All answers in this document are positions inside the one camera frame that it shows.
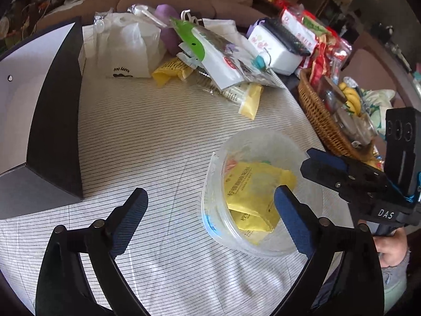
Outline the person's right hand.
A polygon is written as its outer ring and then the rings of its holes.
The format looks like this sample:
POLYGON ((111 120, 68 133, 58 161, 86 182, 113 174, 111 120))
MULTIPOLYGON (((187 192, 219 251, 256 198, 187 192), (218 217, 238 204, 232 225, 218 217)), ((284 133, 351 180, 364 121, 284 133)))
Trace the person's right hand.
POLYGON ((390 236, 375 236, 373 240, 380 254, 381 268, 396 267, 405 259, 408 239, 404 228, 398 228, 390 236))

